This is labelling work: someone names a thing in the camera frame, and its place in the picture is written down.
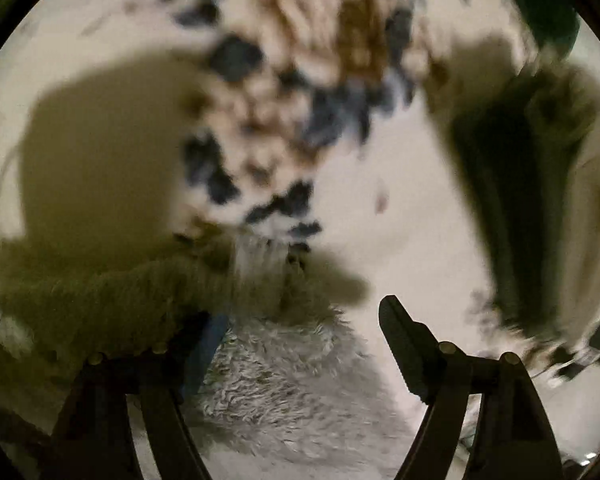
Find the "grey fluffy fleece pants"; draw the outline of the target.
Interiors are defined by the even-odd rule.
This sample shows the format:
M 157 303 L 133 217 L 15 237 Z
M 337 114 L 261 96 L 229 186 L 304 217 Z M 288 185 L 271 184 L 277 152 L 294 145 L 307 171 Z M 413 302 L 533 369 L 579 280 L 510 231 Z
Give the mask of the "grey fluffy fleece pants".
M 205 315 L 227 322 L 184 416 L 205 448 L 390 477 L 414 434 L 341 307 L 364 284 L 245 233 L 90 261 L 0 243 L 0 408 L 42 430 L 88 356 L 138 353 Z

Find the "dark folded clothes stack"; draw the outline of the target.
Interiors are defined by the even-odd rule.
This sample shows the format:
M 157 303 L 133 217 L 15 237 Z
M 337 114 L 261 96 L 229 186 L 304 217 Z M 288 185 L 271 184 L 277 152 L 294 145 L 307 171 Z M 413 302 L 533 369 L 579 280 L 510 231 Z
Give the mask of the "dark folded clothes stack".
M 478 217 L 504 325 L 557 330 L 569 171 L 600 107 L 580 67 L 525 67 L 451 122 L 458 168 Z

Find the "floral white bed blanket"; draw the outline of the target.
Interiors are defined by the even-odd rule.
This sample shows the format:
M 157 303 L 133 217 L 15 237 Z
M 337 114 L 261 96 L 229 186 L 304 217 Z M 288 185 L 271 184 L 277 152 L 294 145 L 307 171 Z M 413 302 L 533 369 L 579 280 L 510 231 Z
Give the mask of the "floral white bed blanket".
M 375 301 L 600 410 L 600 110 L 568 176 L 557 330 L 503 324 L 451 122 L 539 46 L 513 0 L 41 0 L 0 51 L 0 243 L 90 261 L 245 233 L 365 286 L 341 307 L 414 432 Z

